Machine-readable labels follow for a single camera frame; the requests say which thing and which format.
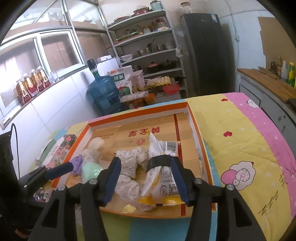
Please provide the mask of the green dish soap bottle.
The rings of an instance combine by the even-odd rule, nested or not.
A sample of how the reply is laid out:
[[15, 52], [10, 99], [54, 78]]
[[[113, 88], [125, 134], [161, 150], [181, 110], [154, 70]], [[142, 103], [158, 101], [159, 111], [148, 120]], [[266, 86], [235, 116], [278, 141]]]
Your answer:
[[295, 87], [295, 64], [290, 62], [289, 71], [288, 71], [288, 84], [291, 87]]

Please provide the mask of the metal kitchen shelf rack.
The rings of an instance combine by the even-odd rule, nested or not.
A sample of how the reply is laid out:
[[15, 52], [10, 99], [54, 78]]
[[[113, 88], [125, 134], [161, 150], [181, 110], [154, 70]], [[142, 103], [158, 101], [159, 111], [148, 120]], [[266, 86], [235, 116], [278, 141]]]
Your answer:
[[180, 77], [188, 97], [182, 48], [164, 1], [99, 1], [112, 49], [120, 67], [142, 70], [145, 79]]

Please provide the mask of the white yellow snack packet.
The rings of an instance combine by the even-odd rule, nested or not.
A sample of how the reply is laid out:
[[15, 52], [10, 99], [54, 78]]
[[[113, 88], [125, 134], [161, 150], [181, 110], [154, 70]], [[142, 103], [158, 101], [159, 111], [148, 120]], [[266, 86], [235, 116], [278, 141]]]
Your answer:
[[153, 206], [183, 203], [171, 171], [171, 160], [177, 156], [177, 142], [160, 141], [149, 133], [149, 160], [140, 203]]

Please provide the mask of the orange shallow cardboard box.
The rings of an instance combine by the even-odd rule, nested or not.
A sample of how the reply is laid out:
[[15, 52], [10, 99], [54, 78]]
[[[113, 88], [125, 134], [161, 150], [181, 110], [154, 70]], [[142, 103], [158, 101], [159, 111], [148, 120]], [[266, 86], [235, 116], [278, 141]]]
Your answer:
[[[97, 160], [106, 161], [106, 164], [104, 163], [106, 166], [109, 165], [116, 151], [130, 151], [135, 148], [148, 151], [152, 142], [155, 145], [159, 144], [159, 149], [161, 148], [158, 152], [153, 151], [153, 154], [176, 155], [195, 177], [213, 184], [206, 146], [193, 111], [186, 101], [129, 110], [86, 123], [65, 157], [64, 163], [82, 154], [91, 140], [97, 137], [104, 140], [102, 154]], [[156, 206], [152, 210], [141, 211], [114, 193], [112, 201], [101, 210], [140, 218], [189, 218], [193, 208], [183, 203], [177, 204]]]

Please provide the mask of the orange drink bottles pack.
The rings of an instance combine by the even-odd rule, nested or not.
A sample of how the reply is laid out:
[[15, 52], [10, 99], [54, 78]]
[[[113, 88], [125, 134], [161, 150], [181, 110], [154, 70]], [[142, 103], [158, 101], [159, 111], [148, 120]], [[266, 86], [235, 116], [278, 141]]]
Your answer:
[[21, 105], [25, 105], [40, 92], [51, 86], [50, 79], [42, 66], [23, 74], [16, 82], [16, 91]]

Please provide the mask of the red plastic basket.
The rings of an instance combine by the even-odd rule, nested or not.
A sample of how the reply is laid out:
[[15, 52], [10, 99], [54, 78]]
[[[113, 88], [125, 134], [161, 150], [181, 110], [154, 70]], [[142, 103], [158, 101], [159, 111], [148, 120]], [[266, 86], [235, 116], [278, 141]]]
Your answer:
[[165, 94], [172, 95], [178, 93], [180, 85], [178, 84], [168, 84], [163, 87]]

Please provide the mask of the blue water jug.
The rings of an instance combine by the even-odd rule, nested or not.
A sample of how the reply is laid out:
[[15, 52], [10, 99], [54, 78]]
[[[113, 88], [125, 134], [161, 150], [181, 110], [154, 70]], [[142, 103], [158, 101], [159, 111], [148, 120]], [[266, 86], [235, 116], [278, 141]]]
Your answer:
[[87, 96], [100, 113], [104, 116], [125, 110], [113, 78], [109, 75], [100, 76], [93, 59], [89, 59], [87, 65], [95, 78], [88, 86]]

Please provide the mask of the dark grey refrigerator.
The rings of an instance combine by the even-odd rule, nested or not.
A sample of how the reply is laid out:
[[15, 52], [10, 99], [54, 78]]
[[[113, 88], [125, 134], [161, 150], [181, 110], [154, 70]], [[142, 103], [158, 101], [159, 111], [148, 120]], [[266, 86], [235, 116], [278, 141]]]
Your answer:
[[217, 14], [183, 14], [180, 24], [187, 45], [197, 95], [230, 90], [230, 60]]

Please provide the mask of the floral wet wipes pack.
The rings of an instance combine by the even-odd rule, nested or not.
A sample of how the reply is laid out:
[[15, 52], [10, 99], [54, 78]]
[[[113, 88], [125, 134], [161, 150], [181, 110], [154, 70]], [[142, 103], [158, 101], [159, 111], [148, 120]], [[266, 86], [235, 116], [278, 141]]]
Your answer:
[[59, 140], [55, 142], [49, 153], [46, 155], [42, 165], [46, 166], [47, 168], [54, 168], [63, 164], [76, 139], [77, 137], [75, 134], [68, 134], [59, 138]]

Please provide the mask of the green soft item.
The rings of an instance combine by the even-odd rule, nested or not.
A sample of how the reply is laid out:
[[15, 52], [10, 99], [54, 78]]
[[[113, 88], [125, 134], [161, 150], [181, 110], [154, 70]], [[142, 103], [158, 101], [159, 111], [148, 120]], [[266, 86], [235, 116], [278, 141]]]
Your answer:
[[96, 179], [103, 168], [96, 162], [89, 162], [83, 165], [81, 172], [81, 182], [86, 183], [91, 179]]

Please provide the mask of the teddy bear purple dress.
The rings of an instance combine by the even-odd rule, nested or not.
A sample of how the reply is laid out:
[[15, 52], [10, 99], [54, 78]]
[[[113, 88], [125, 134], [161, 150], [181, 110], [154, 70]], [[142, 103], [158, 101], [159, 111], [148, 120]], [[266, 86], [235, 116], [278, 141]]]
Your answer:
[[88, 148], [84, 149], [81, 154], [75, 156], [70, 160], [70, 163], [73, 165], [72, 175], [81, 175], [82, 168], [87, 163], [95, 163], [97, 158], [100, 156], [101, 151], [103, 150], [105, 141], [96, 137], [90, 141]]

